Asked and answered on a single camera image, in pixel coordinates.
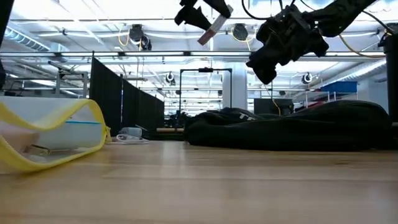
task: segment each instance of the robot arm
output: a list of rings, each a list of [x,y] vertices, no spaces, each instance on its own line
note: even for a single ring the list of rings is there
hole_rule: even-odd
[[[335,37],[342,33],[365,8],[376,0],[336,0],[313,12],[300,12],[296,6],[286,6],[260,27],[256,39],[264,46],[250,56],[246,65],[264,84],[276,77],[275,66],[286,65],[313,52],[321,57],[329,45],[322,36]]]
[[[377,0],[337,0],[323,9],[307,14],[318,21],[319,33],[324,37],[341,34],[355,18]]]

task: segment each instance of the yellow trim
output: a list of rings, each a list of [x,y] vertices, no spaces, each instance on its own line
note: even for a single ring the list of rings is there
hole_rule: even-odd
[[[0,160],[2,160],[4,163],[11,166],[12,168],[22,172],[33,172],[48,169],[100,150],[103,147],[108,135],[108,128],[105,125],[101,109],[93,100],[78,100],[71,105],[65,105],[62,108],[54,110],[50,115],[46,116],[38,122],[35,122],[34,124],[24,121],[18,115],[9,110],[4,103],[0,103],[0,120],[3,120],[8,124],[18,126],[20,128],[26,128],[35,131],[48,131],[63,125],[64,122],[69,119],[71,115],[73,115],[86,105],[89,106],[95,120],[101,123],[103,137],[99,145],[89,148],[85,152],[58,159],[56,161],[48,163],[38,163],[26,159],[15,149],[13,149],[2,136],[0,136]]]

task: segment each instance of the black cloth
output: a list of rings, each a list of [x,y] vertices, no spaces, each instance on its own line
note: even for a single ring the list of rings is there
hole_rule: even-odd
[[[282,117],[237,108],[208,111],[186,123],[184,137],[198,146],[350,151],[393,146],[391,125],[377,104],[340,100]]]

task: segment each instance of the black curtain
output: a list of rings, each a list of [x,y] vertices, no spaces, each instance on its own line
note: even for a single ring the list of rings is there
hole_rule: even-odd
[[[164,102],[123,80],[123,127],[148,131],[164,126]]]
[[[138,118],[140,90],[123,80],[122,127],[135,127]]]
[[[91,61],[90,99],[101,108],[111,135],[118,135],[121,129],[122,78],[94,57]]]
[[[0,47],[2,44],[2,39],[4,37],[4,33],[6,31],[6,27],[8,24],[8,20],[10,18],[10,14],[12,11],[12,5],[14,4],[14,0],[3,0],[1,1],[1,7],[0,7]],[[4,68],[2,66],[1,60],[0,60],[0,90],[2,89],[2,86],[6,82],[6,72],[4,71]]]

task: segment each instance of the wooden surface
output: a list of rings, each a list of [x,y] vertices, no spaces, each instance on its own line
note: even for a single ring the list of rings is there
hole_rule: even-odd
[[[393,152],[106,146],[0,175],[0,223],[398,223]]]

